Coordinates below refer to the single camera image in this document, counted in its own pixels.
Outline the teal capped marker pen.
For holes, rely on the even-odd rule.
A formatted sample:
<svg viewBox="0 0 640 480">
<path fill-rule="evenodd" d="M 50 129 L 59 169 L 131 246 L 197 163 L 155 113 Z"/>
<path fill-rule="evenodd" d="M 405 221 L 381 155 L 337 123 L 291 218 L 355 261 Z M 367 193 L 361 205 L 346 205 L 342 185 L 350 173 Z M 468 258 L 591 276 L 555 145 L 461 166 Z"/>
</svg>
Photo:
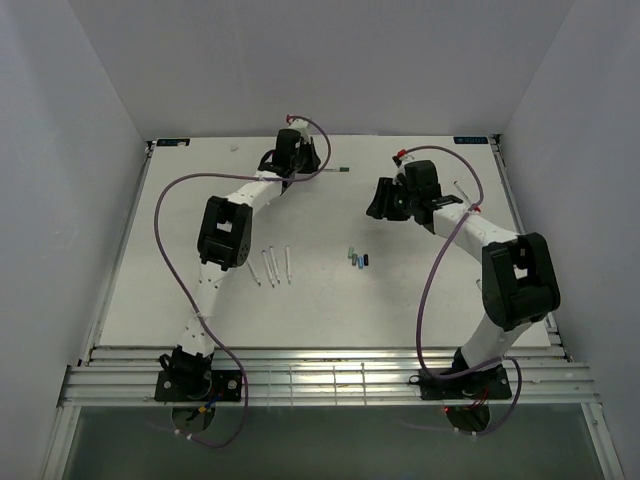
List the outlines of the teal capped marker pen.
<svg viewBox="0 0 640 480">
<path fill-rule="evenodd" d="M 290 285 L 290 284 L 292 283 L 291 249 L 290 249 L 290 245 L 286 245 L 286 246 L 285 246 L 284 254 L 285 254 L 285 272 L 286 272 L 286 278 L 287 278 L 287 282 L 288 282 L 288 284 Z"/>
</svg>

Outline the right blue corner label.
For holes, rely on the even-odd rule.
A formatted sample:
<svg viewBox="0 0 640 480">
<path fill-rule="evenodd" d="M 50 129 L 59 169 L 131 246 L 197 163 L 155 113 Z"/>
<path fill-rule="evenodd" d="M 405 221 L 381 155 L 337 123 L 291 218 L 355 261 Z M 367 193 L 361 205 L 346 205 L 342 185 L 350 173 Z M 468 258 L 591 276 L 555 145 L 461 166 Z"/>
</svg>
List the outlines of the right blue corner label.
<svg viewBox="0 0 640 480">
<path fill-rule="evenodd" d="M 486 145 L 489 143 L 486 136 L 454 136 L 453 141 L 457 145 Z"/>
</svg>

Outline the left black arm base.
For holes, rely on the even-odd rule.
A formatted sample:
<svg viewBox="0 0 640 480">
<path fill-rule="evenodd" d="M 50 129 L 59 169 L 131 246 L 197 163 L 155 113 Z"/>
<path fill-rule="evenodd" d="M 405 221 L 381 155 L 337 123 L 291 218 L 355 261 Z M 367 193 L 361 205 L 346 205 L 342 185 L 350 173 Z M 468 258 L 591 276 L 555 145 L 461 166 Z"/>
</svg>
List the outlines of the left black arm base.
<svg viewBox="0 0 640 480">
<path fill-rule="evenodd" d="M 160 364 L 153 396 L 157 402 L 239 402 L 242 397 L 239 370 L 212 369 L 206 363 L 180 369 L 167 358 L 161 358 Z"/>
</svg>

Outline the blue capped marker pen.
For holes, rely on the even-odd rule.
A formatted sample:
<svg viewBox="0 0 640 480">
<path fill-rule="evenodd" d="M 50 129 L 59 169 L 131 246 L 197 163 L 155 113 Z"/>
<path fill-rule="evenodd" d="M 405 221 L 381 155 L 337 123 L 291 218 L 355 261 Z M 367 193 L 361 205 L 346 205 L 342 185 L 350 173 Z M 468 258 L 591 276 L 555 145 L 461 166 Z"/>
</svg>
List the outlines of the blue capped marker pen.
<svg viewBox="0 0 640 480">
<path fill-rule="evenodd" d="M 272 268 L 271 268 L 271 263 L 270 263 L 269 255 L 268 255 L 268 253 L 267 253 L 267 251 L 266 251 L 266 250 L 262 250 L 262 251 L 261 251 L 261 258 L 262 258 L 262 261 L 263 261 L 263 265 L 264 265 L 264 268 L 265 268 L 265 272 L 266 272 L 266 275 L 267 275 L 268 281 L 269 281 L 269 283 L 270 283 L 271 287 L 272 287 L 272 288 L 275 288 L 275 286 L 276 286 L 276 279 L 275 279 L 275 277 L 274 277 L 274 273 L 273 273 L 273 270 L 272 270 Z"/>
</svg>

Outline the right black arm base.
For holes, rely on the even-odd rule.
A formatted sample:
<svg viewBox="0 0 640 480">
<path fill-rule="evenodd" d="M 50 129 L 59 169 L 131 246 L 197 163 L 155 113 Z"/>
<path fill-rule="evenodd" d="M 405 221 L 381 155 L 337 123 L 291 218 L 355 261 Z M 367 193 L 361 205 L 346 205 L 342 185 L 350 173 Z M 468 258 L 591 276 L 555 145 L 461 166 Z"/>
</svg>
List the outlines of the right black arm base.
<svg viewBox="0 0 640 480">
<path fill-rule="evenodd" d="M 408 383 L 419 387 L 422 400 L 478 401 L 512 397 L 506 370 L 501 366 L 453 380 L 437 380 L 420 371 L 410 376 Z"/>
</svg>

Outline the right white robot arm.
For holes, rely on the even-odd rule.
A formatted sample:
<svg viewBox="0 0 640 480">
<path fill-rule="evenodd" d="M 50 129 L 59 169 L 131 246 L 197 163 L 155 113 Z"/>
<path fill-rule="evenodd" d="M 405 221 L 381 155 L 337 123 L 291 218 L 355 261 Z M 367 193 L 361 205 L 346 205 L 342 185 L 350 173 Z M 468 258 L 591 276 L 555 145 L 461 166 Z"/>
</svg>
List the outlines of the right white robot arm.
<svg viewBox="0 0 640 480">
<path fill-rule="evenodd" d="M 471 337 L 443 371 L 421 367 L 412 382 L 423 396 L 508 398 L 502 362 L 515 341 L 555 311 L 559 286 L 545 238 L 518 234 L 486 220 L 478 206 L 445 195 L 430 160 L 393 159 L 393 177 L 379 179 L 366 213 L 377 220 L 412 220 L 465 251 L 481 267 L 483 316 Z"/>
</svg>

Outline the blue corner label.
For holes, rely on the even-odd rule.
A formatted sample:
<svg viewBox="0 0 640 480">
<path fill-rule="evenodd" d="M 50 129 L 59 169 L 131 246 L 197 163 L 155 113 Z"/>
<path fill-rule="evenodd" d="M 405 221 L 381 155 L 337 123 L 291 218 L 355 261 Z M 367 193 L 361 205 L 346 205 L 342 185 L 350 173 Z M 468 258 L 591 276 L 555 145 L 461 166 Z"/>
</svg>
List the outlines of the blue corner label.
<svg viewBox="0 0 640 480">
<path fill-rule="evenodd" d="M 158 139 L 155 145 L 159 148 L 162 147 L 186 147 L 190 145 L 191 140 L 189 138 L 169 138 Z"/>
<path fill-rule="evenodd" d="M 453 141 L 457 145 L 486 145 L 489 143 L 486 136 L 454 136 Z"/>
</svg>

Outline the black capped marker pen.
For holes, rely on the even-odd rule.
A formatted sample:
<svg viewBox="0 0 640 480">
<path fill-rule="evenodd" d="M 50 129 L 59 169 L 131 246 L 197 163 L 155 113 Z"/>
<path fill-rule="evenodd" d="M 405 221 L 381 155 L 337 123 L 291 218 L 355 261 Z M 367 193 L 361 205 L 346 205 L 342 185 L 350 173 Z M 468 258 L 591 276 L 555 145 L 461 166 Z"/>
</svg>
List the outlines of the black capped marker pen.
<svg viewBox="0 0 640 480">
<path fill-rule="evenodd" d="M 258 274 L 256 273 L 256 270 L 255 270 L 255 268 L 253 266 L 253 263 L 250 260 L 247 260 L 247 266 L 248 266 L 248 269 L 250 271 L 250 274 L 251 274 L 253 280 L 256 282 L 256 284 L 258 286 L 261 286 L 262 285 L 261 279 L 258 276 Z"/>
</svg>

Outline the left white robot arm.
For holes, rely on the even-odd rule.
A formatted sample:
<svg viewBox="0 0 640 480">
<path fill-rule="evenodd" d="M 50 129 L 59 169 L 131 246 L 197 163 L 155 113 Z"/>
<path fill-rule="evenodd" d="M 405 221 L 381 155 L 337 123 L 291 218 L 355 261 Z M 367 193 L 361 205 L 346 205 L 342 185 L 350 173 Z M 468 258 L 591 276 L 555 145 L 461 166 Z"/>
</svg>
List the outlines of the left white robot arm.
<svg viewBox="0 0 640 480">
<path fill-rule="evenodd" d="M 243 266 L 249 258 L 254 215 L 283 195 L 290 185 L 313 178 L 325 166 L 317 154 L 309 123 L 296 118 L 278 132 L 275 147 L 261 158 L 254 175 L 223 174 L 223 179 L 243 180 L 245 184 L 225 197 L 212 196 L 205 203 L 196 243 L 200 265 L 195 293 L 190 292 L 166 253 L 160 237 L 159 217 L 162 202 L 173 187 L 191 179 L 205 178 L 207 174 L 180 177 L 161 191 L 153 217 L 156 245 L 185 293 L 193 317 L 172 353 L 159 358 L 162 372 L 156 400 L 209 401 L 221 396 L 236 401 L 240 398 L 243 376 L 236 374 L 233 380 L 237 386 L 223 393 L 222 383 L 211 368 L 220 342 L 211 331 L 209 318 L 221 285 L 230 272 Z"/>
</svg>

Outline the left blue corner label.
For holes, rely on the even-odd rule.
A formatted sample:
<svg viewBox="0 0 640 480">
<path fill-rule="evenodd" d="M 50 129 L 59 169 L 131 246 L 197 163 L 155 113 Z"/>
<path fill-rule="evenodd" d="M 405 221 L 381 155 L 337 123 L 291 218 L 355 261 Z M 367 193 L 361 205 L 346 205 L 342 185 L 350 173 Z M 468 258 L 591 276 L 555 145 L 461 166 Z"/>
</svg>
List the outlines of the left blue corner label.
<svg viewBox="0 0 640 480">
<path fill-rule="evenodd" d="M 158 139 L 155 145 L 159 148 L 162 147 L 186 147 L 190 145 L 191 140 L 189 138 L 169 138 Z"/>
</svg>

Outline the grey capped marker pen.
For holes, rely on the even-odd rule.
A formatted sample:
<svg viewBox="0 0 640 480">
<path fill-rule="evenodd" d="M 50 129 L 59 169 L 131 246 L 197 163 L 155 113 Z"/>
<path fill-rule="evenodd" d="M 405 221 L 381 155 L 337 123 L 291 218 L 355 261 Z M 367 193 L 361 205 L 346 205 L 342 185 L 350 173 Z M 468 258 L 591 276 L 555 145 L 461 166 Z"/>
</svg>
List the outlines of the grey capped marker pen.
<svg viewBox="0 0 640 480">
<path fill-rule="evenodd" d="M 281 283 L 281 277 L 280 277 L 280 272 L 279 272 L 279 267 L 278 267 L 278 263 L 277 263 L 277 259 L 276 259 L 276 253 L 275 253 L 275 249 L 273 246 L 269 246 L 269 258 L 270 258 L 270 265 L 271 265 L 271 270 L 273 272 L 273 276 L 275 278 L 275 281 L 277 282 L 277 284 Z"/>
</svg>

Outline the red capped marker pen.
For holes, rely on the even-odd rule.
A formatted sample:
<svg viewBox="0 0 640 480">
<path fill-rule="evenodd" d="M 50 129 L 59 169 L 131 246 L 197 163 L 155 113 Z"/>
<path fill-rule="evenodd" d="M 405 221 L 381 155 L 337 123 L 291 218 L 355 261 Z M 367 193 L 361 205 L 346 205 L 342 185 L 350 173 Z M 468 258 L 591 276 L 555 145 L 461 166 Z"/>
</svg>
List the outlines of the red capped marker pen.
<svg viewBox="0 0 640 480">
<path fill-rule="evenodd" d="M 464 200 L 464 202 L 467 204 L 467 206 L 469 207 L 469 210 L 474 212 L 474 213 L 480 214 L 481 213 L 481 208 L 471 200 L 471 198 L 467 195 L 467 193 L 462 188 L 460 183 L 458 181 L 454 181 L 453 182 L 453 186 L 458 191 L 459 195 Z"/>
</svg>

